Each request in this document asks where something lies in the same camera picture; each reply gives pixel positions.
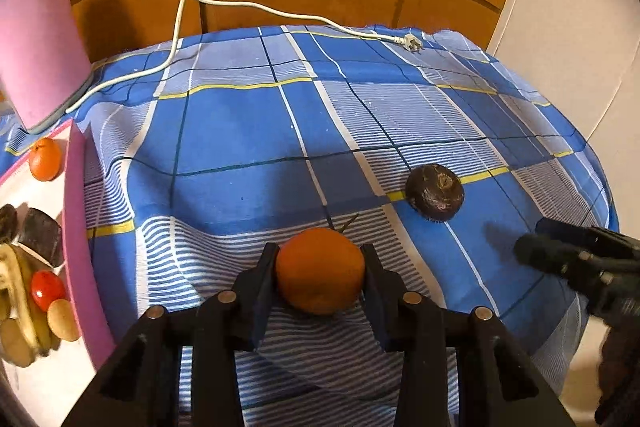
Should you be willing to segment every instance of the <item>white cable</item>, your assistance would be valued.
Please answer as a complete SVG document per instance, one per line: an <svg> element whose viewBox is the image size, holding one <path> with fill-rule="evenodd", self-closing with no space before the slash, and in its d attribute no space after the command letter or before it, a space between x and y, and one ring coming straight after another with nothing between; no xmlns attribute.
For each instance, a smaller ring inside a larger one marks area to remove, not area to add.
<svg viewBox="0 0 640 427"><path fill-rule="evenodd" d="M393 42L394 44L400 44L405 47L409 51L416 51L422 48L422 42L420 42L413 34L408 33L404 37L393 37L391 35L381 35L378 33L362 33L354 30L350 30L345 28L344 26L340 26L339 24L329 20L325 17L321 17L319 15L300 15L297 13L288 13L281 12L280 10L274 10L273 8L269 8L263 4L258 4L257 2L249 2L249 1L215 1L215 0L196 0L204 4L211 4L213 6L247 6L250 8L259 8L260 10L264 10L268 13L273 13L274 15L279 15L281 17L287 17L289 19L304 19L304 20L313 20L320 21L333 28L347 33L349 35L353 35L355 37L360 37L363 39L379 39L382 41ZM178 47L178 35L180 34L180 24L182 23L182 12L184 10L184 2L185 0L180 0L178 4L178 13L175 15L175 24L174 24L174 38L171 41L171 50L169 51L169 55L166 60L156 66L155 68L151 68L150 70L142 70L136 71L134 73L124 74L123 76L118 76L116 78L112 78L111 80L107 80L98 84L97 86L89 89L74 105L69 107L65 112L68 114L72 111L75 111L78 107L80 107L86 99L88 99L92 94L104 89L105 87L113 86L113 84L119 84L120 82L124 82L125 80L132 80L134 78L139 78L140 76L146 76L148 74L158 73L158 71L164 70L164 68L169 67L171 65L172 60L174 60L175 51Z"/></svg>

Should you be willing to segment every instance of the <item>tangerine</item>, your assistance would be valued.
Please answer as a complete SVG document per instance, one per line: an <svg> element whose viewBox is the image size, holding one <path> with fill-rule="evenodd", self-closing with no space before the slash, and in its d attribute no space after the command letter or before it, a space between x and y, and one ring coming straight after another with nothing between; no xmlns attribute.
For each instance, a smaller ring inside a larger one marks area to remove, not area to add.
<svg viewBox="0 0 640 427"><path fill-rule="evenodd" d="M60 172L62 150L51 138L40 138L29 151L29 170L41 182L51 181Z"/></svg>
<svg viewBox="0 0 640 427"><path fill-rule="evenodd" d="M276 281L294 308L331 315L350 307L364 282L364 256L340 232L308 229L293 236L276 257Z"/></svg>

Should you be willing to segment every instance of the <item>red tomato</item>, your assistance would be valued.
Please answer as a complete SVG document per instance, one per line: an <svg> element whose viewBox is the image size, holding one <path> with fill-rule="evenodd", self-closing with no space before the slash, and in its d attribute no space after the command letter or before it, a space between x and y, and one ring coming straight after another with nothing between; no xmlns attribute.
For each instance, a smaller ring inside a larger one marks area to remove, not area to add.
<svg viewBox="0 0 640 427"><path fill-rule="evenodd" d="M53 272L40 270L31 278L31 296L45 313L49 305L58 299L66 299L65 285Z"/></svg>

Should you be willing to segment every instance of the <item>tablecloth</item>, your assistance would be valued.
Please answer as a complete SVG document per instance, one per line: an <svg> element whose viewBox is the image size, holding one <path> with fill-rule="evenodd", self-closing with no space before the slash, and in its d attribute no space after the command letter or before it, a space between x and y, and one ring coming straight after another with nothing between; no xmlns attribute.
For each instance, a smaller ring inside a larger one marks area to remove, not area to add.
<svg viewBox="0 0 640 427"><path fill-rule="evenodd" d="M150 305L173 311L228 288L265 242L359 213L352 241L372 242L408 288L443 306L491 308L559 392L584 302L518 265L512 247L542 216L617 229L602 166L498 60L455 32L410 31L424 43L418 53L324 26L184 38L165 70L105 89L72 115L88 139L86 227L116 339ZM157 66L169 47L98 62L94 80ZM12 116L0 135L0 170L37 138ZM427 162L464 184L448 223L404 200L410 168ZM322 319L276 303L260 348L236 358L249 425L392 424L401 357L380 351L359 305ZM188 421L189 349L182 362ZM451 355L452 413L456 382Z"/></svg>

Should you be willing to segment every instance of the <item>dark brown vegetable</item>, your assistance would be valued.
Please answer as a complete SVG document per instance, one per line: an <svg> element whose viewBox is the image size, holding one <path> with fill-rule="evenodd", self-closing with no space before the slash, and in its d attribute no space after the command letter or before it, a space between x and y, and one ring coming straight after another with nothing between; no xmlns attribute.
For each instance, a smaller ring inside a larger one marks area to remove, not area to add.
<svg viewBox="0 0 640 427"><path fill-rule="evenodd" d="M413 169L407 178L404 193L415 210L440 223L455 216L465 200L465 189L460 179L437 163Z"/></svg>
<svg viewBox="0 0 640 427"><path fill-rule="evenodd" d="M37 208L27 212L18 243L33 250L51 266L62 264L62 229L55 219Z"/></svg>
<svg viewBox="0 0 640 427"><path fill-rule="evenodd" d="M18 213L12 204L0 208L0 243L10 243L18 233Z"/></svg>

